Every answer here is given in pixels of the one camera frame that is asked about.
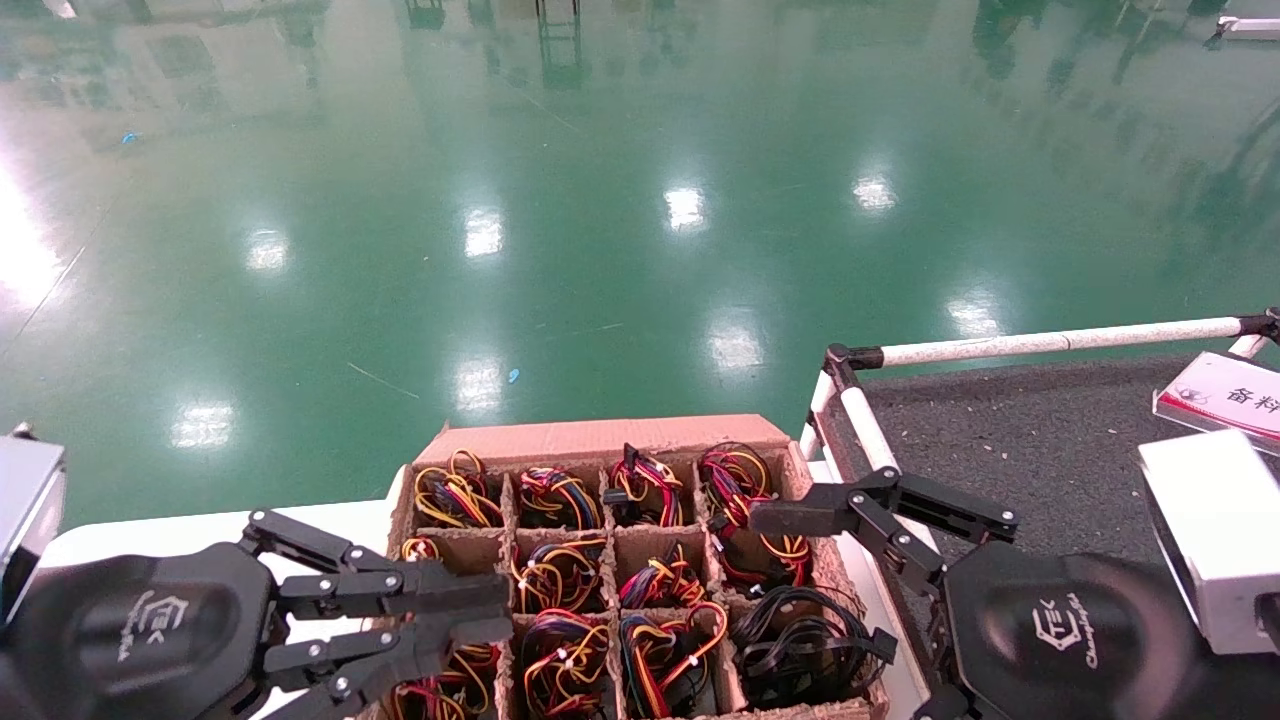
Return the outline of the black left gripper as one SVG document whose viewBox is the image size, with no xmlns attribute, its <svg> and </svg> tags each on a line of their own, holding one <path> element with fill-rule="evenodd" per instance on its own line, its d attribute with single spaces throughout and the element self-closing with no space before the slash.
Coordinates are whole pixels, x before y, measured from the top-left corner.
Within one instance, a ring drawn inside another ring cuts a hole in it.
<svg viewBox="0 0 1280 720">
<path fill-rule="evenodd" d="M 251 514 L 239 546 L 40 571 L 3 632 L 3 717 L 247 719 L 269 685 L 294 697 L 264 719 L 353 719 L 443 674 L 457 648 L 513 634 L 500 574 L 390 560 L 273 510 Z M 311 574 L 275 588 L 264 553 Z M 415 616 L 271 647 L 264 679 L 271 594 L 305 621 Z"/>
</svg>

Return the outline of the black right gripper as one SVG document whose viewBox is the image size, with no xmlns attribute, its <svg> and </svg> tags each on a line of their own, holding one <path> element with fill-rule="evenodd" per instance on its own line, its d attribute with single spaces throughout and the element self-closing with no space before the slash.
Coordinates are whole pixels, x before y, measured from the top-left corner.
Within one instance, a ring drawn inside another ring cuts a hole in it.
<svg viewBox="0 0 1280 720">
<path fill-rule="evenodd" d="M 906 519 L 972 544 L 1014 542 L 1019 528 L 1011 509 L 892 468 L 750 510 L 755 533 L 849 534 L 916 594 L 941 592 L 924 635 L 931 692 L 913 719 L 1156 719 L 1212 662 L 1157 564 L 989 543 L 947 570 Z"/>
</svg>

